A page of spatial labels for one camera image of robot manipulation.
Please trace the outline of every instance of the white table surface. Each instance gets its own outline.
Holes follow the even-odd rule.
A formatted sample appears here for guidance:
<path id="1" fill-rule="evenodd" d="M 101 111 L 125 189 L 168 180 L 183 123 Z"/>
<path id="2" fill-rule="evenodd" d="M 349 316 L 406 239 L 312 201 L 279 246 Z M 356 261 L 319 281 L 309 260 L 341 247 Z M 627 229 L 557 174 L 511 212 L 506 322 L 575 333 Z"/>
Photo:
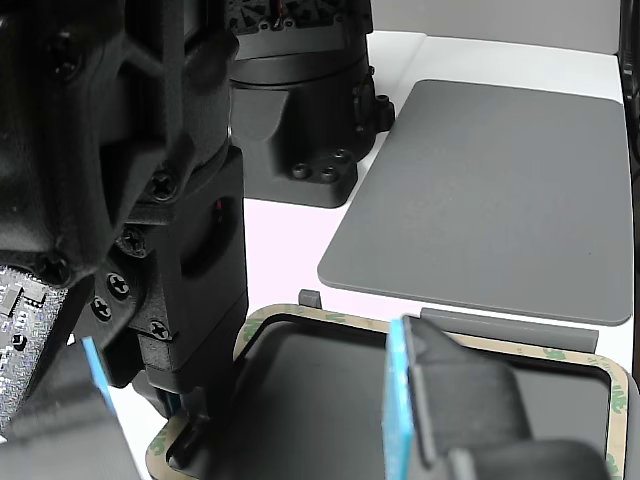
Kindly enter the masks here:
<path id="1" fill-rule="evenodd" d="M 547 90 L 607 98 L 622 103 L 617 60 L 613 56 L 544 47 L 431 38 L 418 33 L 376 32 L 369 37 L 371 64 L 376 67 L 378 93 L 389 95 L 399 111 L 416 81 L 441 79 Z M 359 164 L 359 183 L 374 161 L 386 135 Z M 357 194 L 357 188 L 351 198 Z M 341 208 L 315 209 L 245 200 L 249 312 L 276 303 L 297 303 L 306 288 L 322 294 L 323 307 L 342 313 L 390 320 L 419 314 L 427 303 L 354 293 L 326 287 L 316 268 L 351 199 Z M 483 314 L 461 308 L 451 311 Z M 567 322 L 501 318 L 575 326 Z M 600 331 L 597 353 L 631 370 L 633 322 Z M 162 419 L 131 387 L 112 389 L 116 409 L 143 478 L 145 450 L 164 425 Z"/>

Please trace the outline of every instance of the black screw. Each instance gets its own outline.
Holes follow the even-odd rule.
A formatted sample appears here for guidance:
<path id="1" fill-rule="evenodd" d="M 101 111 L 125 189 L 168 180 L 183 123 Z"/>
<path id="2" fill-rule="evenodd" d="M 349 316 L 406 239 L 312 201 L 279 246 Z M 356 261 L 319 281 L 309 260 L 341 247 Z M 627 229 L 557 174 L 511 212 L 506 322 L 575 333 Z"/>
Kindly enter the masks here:
<path id="1" fill-rule="evenodd" d="M 71 277 L 67 261 L 55 252 L 38 255 L 34 271 L 42 281 L 54 287 L 65 286 Z"/>
<path id="2" fill-rule="evenodd" d="M 91 310 L 93 310 L 93 314 L 98 317 L 98 320 L 101 322 L 111 320 L 111 308 L 109 308 L 109 304 L 105 302 L 102 297 L 95 296 L 93 298 Z"/>
<path id="3" fill-rule="evenodd" d="M 178 184 L 166 171 L 156 172 L 151 178 L 151 195 L 158 202 L 171 200 L 178 191 Z"/>
<path id="4" fill-rule="evenodd" d="M 53 74 L 63 82 L 73 80 L 82 69 L 83 55 L 70 32 L 59 32 L 46 45 Z"/>
<path id="5" fill-rule="evenodd" d="M 122 235 L 116 240 L 116 245 L 130 257 L 144 258 L 147 256 L 144 235 L 137 228 L 125 227 Z"/>
<path id="6" fill-rule="evenodd" d="M 27 337 L 25 337 L 24 335 L 14 335 L 13 339 L 11 340 L 11 345 L 18 352 L 22 352 L 27 346 Z"/>
<path id="7" fill-rule="evenodd" d="M 169 338 L 169 330 L 159 320 L 151 320 L 149 323 L 151 335 L 158 340 L 167 340 Z"/>
<path id="8" fill-rule="evenodd" d="M 338 171 L 334 167 L 327 167 L 320 174 L 320 178 L 327 183 L 335 182 L 339 176 Z"/>
<path id="9" fill-rule="evenodd" d="M 129 296 L 129 285 L 121 275 L 117 273 L 110 273 L 107 276 L 107 284 L 109 285 L 109 291 L 111 295 L 118 300 L 124 300 Z"/>
<path id="10" fill-rule="evenodd" d="M 298 180 L 304 180 L 311 175 L 311 169 L 306 163 L 298 163 L 293 166 L 293 176 Z"/>

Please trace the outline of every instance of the blue sticker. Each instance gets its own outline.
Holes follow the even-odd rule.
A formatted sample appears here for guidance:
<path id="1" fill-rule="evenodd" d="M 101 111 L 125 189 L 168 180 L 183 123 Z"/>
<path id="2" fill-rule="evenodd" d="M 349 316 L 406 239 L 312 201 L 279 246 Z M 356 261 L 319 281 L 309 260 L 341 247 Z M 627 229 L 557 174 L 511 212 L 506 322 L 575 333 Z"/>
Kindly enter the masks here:
<path id="1" fill-rule="evenodd" d="M 104 374 L 104 370 L 102 369 L 102 362 L 100 361 L 100 356 L 98 355 L 96 344 L 93 342 L 93 339 L 91 337 L 86 337 L 82 339 L 82 346 L 84 347 L 84 351 L 87 354 L 87 361 L 89 362 L 91 375 L 93 375 L 93 383 L 102 392 L 104 401 L 106 402 L 111 412 L 115 415 L 116 409 L 113 406 L 113 401 L 111 400 L 107 376 Z"/>
<path id="2" fill-rule="evenodd" d="M 402 320 L 391 321 L 387 336 L 382 433 L 387 480 L 406 480 L 413 441 L 413 413 L 407 369 L 409 358 Z"/>

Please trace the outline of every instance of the mounting hole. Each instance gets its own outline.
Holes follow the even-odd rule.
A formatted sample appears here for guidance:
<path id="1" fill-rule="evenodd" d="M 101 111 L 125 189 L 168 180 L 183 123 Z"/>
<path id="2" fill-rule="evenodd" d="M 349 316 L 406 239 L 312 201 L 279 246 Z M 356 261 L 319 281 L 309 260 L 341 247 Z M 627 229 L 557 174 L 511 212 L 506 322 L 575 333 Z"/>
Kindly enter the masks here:
<path id="1" fill-rule="evenodd" d="M 320 174 L 320 178 L 322 178 L 322 180 L 326 183 L 335 182 L 336 180 L 338 180 L 339 176 L 340 175 L 338 174 L 338 171 L 335 169 L 335 167 L 326 167 Z"/>
<path id="2" fill-rule="evenodd" d="M 298 163 L 294 165 L 291 172 L 293 173 L 294 178 L 297 178 L 298 180 L 304 180 L 311 176 L 311 169 L 306 163 Z"/>
<path id="3" fill-rule="evenodd" d="M 343 148 L 339 148 L 333 156 L 338 163 L 345 163 L 351 158 L 351 153 Z"/>

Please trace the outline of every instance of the gray silicone pad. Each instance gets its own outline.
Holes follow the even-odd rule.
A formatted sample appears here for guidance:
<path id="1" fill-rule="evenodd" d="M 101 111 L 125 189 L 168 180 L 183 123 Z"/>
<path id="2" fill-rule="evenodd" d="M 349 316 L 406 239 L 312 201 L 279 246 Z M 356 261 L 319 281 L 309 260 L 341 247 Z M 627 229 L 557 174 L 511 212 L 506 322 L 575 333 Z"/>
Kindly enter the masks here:
<path id="1" fill-rule="evenodd" d="M 585 323 L 632 315 L 623 107 L 415 85 L 318 267 L 332 287 Z"/>
<path id="2" fill-rule="evenodd" d="M 190 474 L 383 480 L 384 341 L 267 327 L 247 357 L 228 426 L 195 453 Z M 604 453 L 609 393 L 601 378 L 524 367 L 516 376 L 536 438 L 581 440 Z"/>
<path id="3" fill-rule="evenodd" d="M 420 311 L 420 317 L 426 318 L 445 332 L 574 352 L 596 353 L 600 337 L 598 330 L 482 317 L 432 308 L 423 308 Z"/>

